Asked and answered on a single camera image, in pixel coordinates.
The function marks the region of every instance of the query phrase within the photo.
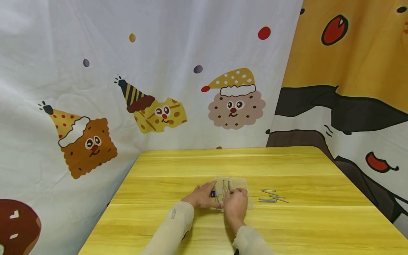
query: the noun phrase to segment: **white backdrop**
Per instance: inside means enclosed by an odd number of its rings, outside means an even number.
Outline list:
[[[266,145],[302,0],[0,6],[0,255],[62,255],[141,152]]]

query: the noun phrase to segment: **table surface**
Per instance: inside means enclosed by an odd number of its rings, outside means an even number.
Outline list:
[[[216,176],[244,177],[254,201],[246,223],[277,255],[408,254],[408,241],[317,148],[142,153],[80,255],[140,254],[170,208]],[[260,189],[289,203],[258,203]],[[233,254],[222,213],[195,212],[176,254]]]

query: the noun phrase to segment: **yellow dot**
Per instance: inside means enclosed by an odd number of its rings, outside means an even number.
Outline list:
[[[131,33],[131,34],[129,35],[129,41],[131,41],[131,42],[135,42],[135,41],[136,41],[136,36],[135,36],[135,34]]]

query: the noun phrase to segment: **left hand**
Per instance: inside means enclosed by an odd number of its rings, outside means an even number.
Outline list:
[[[210,198],[210,193],[214,188],[216,182],[217,181],[207,182],[201,187],[200,185],[197,185],[194,191],[190,195],[187,195],[185,198],[183,198],[181,201],[191,204],[194,207],[194,209],[195,208],[207,209],[210,207],[223,208],[224,207],[223,204],[213,201]]]

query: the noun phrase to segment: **yellow wooden table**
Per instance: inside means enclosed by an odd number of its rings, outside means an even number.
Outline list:
[[[254,202],[246,223],[277,255],[408,254],[408,241],[317,148],[142,153],[80,255],[137,255],[170,208],[215,176],[244,177]],[[260,189],[289,203],[258,203]],[[196,211],[177,254],[233,254],[223,214]]]

